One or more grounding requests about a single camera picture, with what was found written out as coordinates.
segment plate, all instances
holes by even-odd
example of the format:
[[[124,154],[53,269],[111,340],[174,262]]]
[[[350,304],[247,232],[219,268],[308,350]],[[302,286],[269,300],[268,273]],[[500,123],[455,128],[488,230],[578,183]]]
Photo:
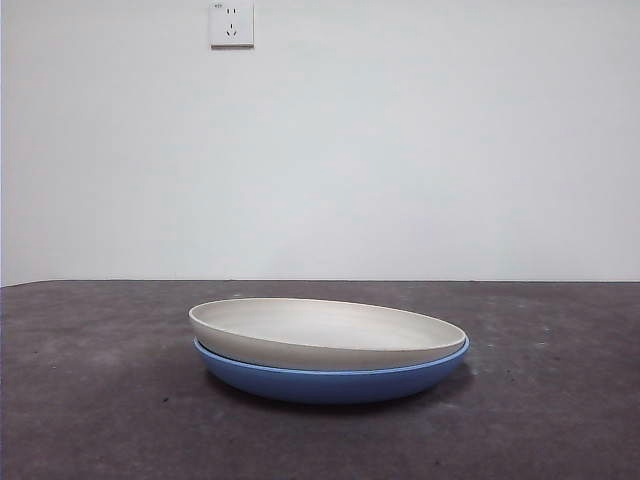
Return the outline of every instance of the plate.
[[[223,382],[254,395],[308,404],[355,404],[404,397],[432,387],[462,360],[457,352],[433,362],[369,371],[310,371],[265,367],[217,355],[194,339],[208,370]]]
[[[189,318],[196,338],[223,357],[299,370],[377,370],[458,351],[458,327],[418,313],[359,303],[244,298],[205,303]]]

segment blue bowl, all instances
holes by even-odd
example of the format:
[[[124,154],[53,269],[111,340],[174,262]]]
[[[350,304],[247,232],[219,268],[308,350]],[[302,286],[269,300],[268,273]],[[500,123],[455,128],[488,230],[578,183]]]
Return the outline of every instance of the blue bowl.
[[[420,365],[362,371],[290,370],[238,362],[193,342],[207,369],[225,383],[261,397],[309,404],[379,402],[425,390],[451,373],[469,349]]]

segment outlet faceplate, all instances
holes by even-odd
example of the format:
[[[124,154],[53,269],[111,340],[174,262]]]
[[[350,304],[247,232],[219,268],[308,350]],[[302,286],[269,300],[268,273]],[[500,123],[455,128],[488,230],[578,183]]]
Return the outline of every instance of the outlet faceplate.
[[[209,42],[216,47],[253,47],[253,0],[214,1],[209,6]]]

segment dark table surface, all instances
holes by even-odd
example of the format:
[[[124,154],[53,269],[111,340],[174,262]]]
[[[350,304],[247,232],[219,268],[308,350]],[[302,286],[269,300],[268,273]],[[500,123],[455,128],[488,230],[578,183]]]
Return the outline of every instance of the dark table surface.
[[[321,407],[209,375],[187,309],[372,303],[471,338],[430,391]],[[55,281],[2,289],[3,479],[640,478],[640,284]]]

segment white plate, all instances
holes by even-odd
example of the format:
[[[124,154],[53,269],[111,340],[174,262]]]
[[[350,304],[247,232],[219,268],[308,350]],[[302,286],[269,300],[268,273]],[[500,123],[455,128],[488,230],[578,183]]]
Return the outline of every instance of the white plate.
[[[189,318],[196,338],[218,355],[301,370],[417,365],[456,352],[466,339],[437,318],[327,300],[220,300],[193,307]]]

